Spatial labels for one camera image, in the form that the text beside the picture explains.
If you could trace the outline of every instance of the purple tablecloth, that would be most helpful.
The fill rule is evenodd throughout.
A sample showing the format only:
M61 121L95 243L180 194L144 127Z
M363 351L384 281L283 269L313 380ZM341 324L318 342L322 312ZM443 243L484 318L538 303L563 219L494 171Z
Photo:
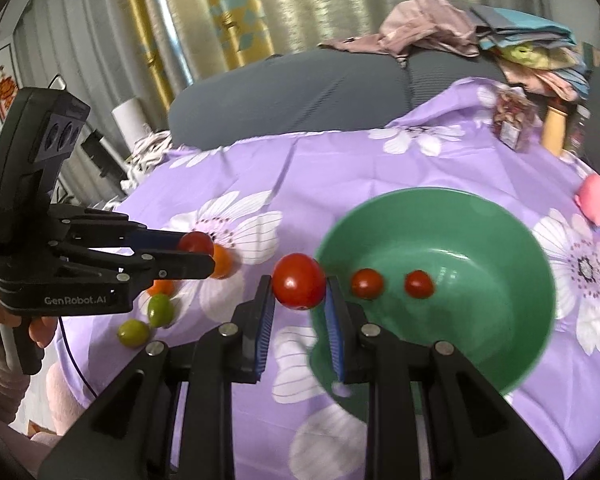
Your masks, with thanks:
M569 476L600 440L600 234L573 203L582 181L575 166L537 141L518 154L493 137L494 85L458 81L383 129L170 153L119 210L151 228L209 232L241 264L226 280L182 283L178 320L154 338L174 346L229 320L280 256L312 254L337 219L373 196L414 186L474 192L532 229L550 259L557 322L541 361L510 401ZM142 319L145 306L143 294L131 314L65 320L70 347L96 391L135 354L120 345L116 330L129 317ZM277 309L262 380L234 387L239 479L362 478L365 426L313 377L307 351L314 343L306 312ZM72 392L87 406L90 394L62 342L58 353ZM341 384L332 389L346 394Z

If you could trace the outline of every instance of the white flower print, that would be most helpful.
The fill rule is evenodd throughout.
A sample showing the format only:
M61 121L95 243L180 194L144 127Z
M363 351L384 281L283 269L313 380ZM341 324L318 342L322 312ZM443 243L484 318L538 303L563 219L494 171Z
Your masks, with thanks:
M496 106L496 89L494 86L478 86L477 89L478 101L485 108L495 108Z
M556 318L578 307L576 338L587 355L600 352L600 241L593 241L581 215L574 214L569 224L555 209L536 224L533 234L554 274Z
M316 342L311 327L287 326L276 333L276 402L303 402L325 394L309 368L308 354ZM365 446L366 424L333 403L300 426L289 449L289 469L298 480L335 480L363 465Z
M339 133L340 130L325 130L323 132L291 132L288 134L279 134L276 136L265 135L261 137L249 137L248 139L239 139L234 142L234 144L249 144L250 142L256 142L258 140L266 140L266 139L279 139L281 137L315 137L323 134L335 134Z
M317 339L311 327L288 326L276 334L273 355L278 363L278 374L271 392L276 402L291 404L324 393L309 368L308 353Z
M215 155L216 153L222 152L226 153L229 151L230 146L220 146L219 148L215 148L213 150L208 150L206 152L197 152L192 155L181 156L177 160L173 162L169 166L169 168L179 168L180 166L186 165L187 168L191 168L196 164L199 164L203 160L205 160L209 155Z
M185 280L174 295L172 303L179 319L188 310L197 295L204 314L215 322L231 319L236 305L243 301L244 274L240 266L257 265L269 260L278 248L276 228L282 221L280 211L269 211L251 216L238 225L242 217L253 215L267 205L271 191L263 191L237 200L238 191L231 191L209 200L200 209L178 214L164 229L188 233L202 231L214 243L226 248L234 257L235 270L223 280ZM150 297L143 292L139 307L146 314Z
M405 153L415 140L424 155L438 156L444 142L458 142L463 135L464 130L458 124L369 130L370 139L389 139L382 150L392 155Z
M311 415L289 448L289 469L298 480L335 480L365 461L366 424L331 404Z
M477 89L480 108L474 115L474 124L480 128L484 124L487 126L493 124L493 109L496 106L496 89L492 86L480 86Z
M576 170L578 176L584 180L590 174L595 173L587 164L582 162L579 158L577 158L573 153L567 152L566 150L562 150L560 154L560 160L570 166L573 166Z

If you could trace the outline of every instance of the green cherry tomato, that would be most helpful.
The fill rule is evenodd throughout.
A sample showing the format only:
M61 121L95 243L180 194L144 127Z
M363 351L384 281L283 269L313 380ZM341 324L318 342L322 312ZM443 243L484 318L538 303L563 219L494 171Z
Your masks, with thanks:
M166 294L156 294L149 300L146 315L149 318L151 328L160 328L169 325L173 321L175 309Z
M144 345L149 341L149 336L149 326L138 319L127 319L118 327L118 339L127 348Z

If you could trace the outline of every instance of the red cherry tomato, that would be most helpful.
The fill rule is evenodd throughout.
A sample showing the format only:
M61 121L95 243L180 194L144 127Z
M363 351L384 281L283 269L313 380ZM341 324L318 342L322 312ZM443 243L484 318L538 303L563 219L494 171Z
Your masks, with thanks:
M351 277L351 291L363 300L374 300L384 290L382 274L373 269L360 269Z
M326 287L327 278L320 265L306 254L288 254L273 269L273 295L287 308L307 310L317 306Z
M435 287L424 270L414 270L405 276L404 290L411 297L424 300L434 293Z
M214 241L211 237L202 231L192 231L185 234L178 242L179 251L189 251L189 253L203 253L209 256L214 255Z

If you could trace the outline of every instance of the cherry tomato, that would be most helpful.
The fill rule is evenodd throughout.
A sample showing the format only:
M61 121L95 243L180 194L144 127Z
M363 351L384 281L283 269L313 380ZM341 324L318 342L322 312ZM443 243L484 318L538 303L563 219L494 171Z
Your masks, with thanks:
M404 290L411 297L424 300L434 293L435 287L424 270L414 270L405 276Z
M165 294L166 296L173 296L173 291L176 289L173 280L154 280L154 284L150 286L146 293L149 296L155 296L156 294Z
M231 253L222 247L222 245L214 244L214 261L216 267L209 277L217 280L226 278L234 266L234 259L231 257Z
M326 287L322 268L306 254L288 254L273 269L273 295L292 310L307 310L320 304Z
M204 253L214 255L214 242L211 237L202 231L192 231L185 234L178 242L179 251L189 253Z
M118 327L118 339L127 348L138 348L151 337L147 323L138 319L127 319Z
M168 326L176 316L176 309L166 294L156 294L149 300L146 316L151 328Z
M377 270L360 269L351 277L351 291L362 300L374 300L384 290L384 278Z

